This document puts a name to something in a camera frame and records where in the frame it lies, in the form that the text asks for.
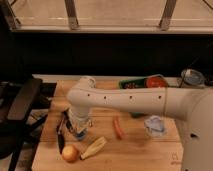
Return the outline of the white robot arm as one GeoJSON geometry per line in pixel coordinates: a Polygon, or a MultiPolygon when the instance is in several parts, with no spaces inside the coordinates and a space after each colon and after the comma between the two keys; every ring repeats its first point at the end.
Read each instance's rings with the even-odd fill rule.
{"type": "Polygon", "coordinates": [[[81,78],[67,93],[72,126],[85,129],[92,107],[113,108],[179,119],[187,124],[181,171],[213,171],[213,89],[98,89],[81,78]]]}

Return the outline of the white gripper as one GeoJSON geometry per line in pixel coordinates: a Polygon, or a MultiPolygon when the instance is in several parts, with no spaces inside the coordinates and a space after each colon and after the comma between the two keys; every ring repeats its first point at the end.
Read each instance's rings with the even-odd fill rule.
{"type": "Polygon", "coordinates": [[[70,107],[68,110],[69,121],[77,134],[82,133],[90,124],[90,110],[70,107]]]}

